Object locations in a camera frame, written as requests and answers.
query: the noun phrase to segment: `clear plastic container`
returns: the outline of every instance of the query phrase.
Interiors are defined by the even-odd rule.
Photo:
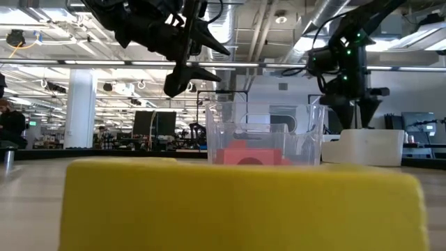
[[[208,161],[225,165],[319,165],[324,106],[206,105]]]

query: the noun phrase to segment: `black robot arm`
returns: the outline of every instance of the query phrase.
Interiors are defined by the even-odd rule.
[[[221,79],[199,67],[186,66],[189,57],[201,53],[201,46],[225,55],[230,52],[209,32],[208,22],[201,18],[207,0],[82,0],[104,28],[114,31],[115,39],[126,48],[135,41],[151,52],[157,52],[169,61],[175,61],[172,74],[167,75],[164,92],[175,97],[186,90],[191,79],[219,82]],[[183,16],[178,13],[183,7]],[[177,25],[166,24],[173,15]]]
[[[375,42],[370,39],[380,23],[406,0],[375,0],[340,15],[343,17],[328,41],[328,45],[309,51],[307,70],[318,79],[324,96],[322,105],[330,106],[339,117],[344,129],[353,119],[351,101],[358,103],[362,127],[367,128],[381,100],[389,89],[372,89],[367,83],[367,52],[365,47]],[[325,82],[324,74],[336,77]]]

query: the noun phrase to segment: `column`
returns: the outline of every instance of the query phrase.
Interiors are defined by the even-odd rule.
[[[92,70],[71,70],[63,147],[93,146],[97,79]]]

